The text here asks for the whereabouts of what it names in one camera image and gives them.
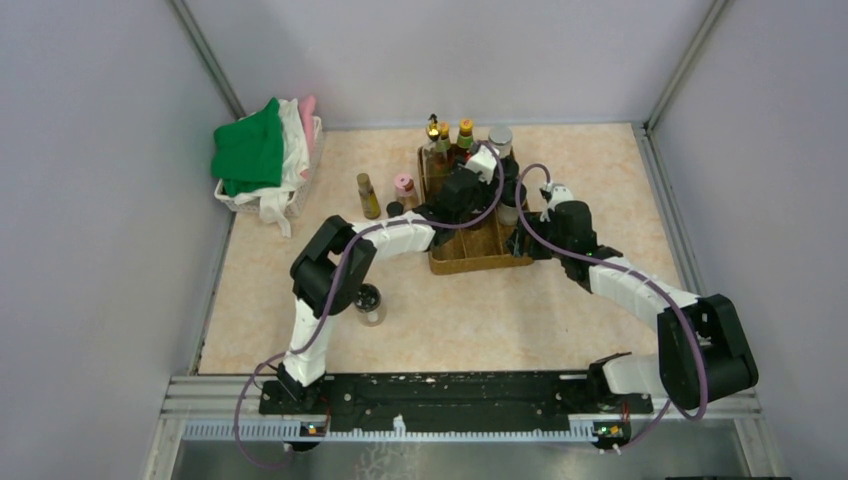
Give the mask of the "tall glass oil bottle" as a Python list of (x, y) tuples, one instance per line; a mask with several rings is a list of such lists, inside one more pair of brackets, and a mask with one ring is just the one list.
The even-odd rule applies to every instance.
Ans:
[(434, 199), (442, 189), (451, 170), (451, 161), (445, 162), (440, 153), (437, 152), (439, 134), (437, 124), (441, 122), (436, 114), (431, 114), (426, 127), (429, 142), (424, 146), (424, 174), (425, 185), (429, 199)]

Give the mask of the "yellow cap chili sauce bottle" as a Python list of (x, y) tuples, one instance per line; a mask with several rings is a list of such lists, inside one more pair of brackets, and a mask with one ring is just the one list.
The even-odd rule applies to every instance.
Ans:
[(445, 162), (451, 161), (452, 142), (450, 137), (450, 125), (447, 122), (439, 122), (437, 124), (439, 139), (437, 142), (437, 152), (442, 155)]

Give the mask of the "woven wicker divided tray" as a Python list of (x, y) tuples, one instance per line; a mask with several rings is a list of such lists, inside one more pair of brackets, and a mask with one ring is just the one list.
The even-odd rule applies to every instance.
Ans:
[(514, 257), (505, 242), (515, 226), (499, 223), (497, 213), (491, 213), (479, 228), (461, 229), (446, 242), (428, 253), (434, 275), (453, 275), (472, 271), (515, 268), (531, 265), (530, 257)]

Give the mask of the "silver lid salt jar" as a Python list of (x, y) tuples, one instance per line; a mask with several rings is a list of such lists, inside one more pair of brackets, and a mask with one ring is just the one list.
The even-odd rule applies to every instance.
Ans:
[(513, 132), (509, 127), (492, 127), (488, 132), (488, 141), (498, 151), (500, 159), (512, 154)]

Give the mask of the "black cap dark jar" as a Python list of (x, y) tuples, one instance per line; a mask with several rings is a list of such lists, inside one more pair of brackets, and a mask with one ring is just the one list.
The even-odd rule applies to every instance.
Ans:
[(367, 327), (381, 325), (386, 317), (386, 306), (380, 290), (370, 283), (363, 283), (353, 302), (359, 322)]

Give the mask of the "black lid clear jar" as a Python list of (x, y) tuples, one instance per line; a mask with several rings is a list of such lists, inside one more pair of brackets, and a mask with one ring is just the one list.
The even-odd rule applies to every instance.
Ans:
[(501, 164), (503, 166), (504, 173), (504, 188), (507, 189), (507, 184), (514, 184), (517, 181), (520, 173), (519, 165), (511, 156), (502, 158)]
[(524, 184), (517, 181), (505, 183), (496, 208), (498, 223), (504, 226), (515, 226), (518, 222), (519, 211), (525, 206), (525, 203), (526, 187)]

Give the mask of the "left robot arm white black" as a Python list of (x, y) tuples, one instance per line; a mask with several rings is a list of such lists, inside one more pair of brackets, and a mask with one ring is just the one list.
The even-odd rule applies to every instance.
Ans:
[(444, 245), (492, 212), (504, 186), (499, 166), (459, 167), (438, 194), (409, 212), (360, 224), (339, 215), (323, 222), (290, 269), (295, 320), (277, 378), (292, 410), (308, 413), (319, 404), (332, 318), (357, 299), (372, 264)]

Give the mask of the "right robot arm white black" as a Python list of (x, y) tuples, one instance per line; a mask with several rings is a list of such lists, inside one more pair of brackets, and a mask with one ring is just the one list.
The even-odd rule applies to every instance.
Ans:
[(590, 365), (586, 397), (594, 409), (612, 412), (627, 394), (647, 394), (699, 412), (758, 384), (758, 365), (733, 302), (670, 286), (600, 244), (585, 202), (521, 213), (507, 245), (516, 256), (557, 260), (570, 280), (655, 333), (654, 354), (618, 353)]

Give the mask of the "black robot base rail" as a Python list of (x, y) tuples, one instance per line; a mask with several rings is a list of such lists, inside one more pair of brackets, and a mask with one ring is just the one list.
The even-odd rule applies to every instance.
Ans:
[(298, 393), (262, 385), (262, 415), (298, 420), (297, 446), (348, 437), (412, 441), (587, 441), (631, 437), (632, 415), (652, 415), (647, 394), (605, 394), (584, 371), (326, 374)]

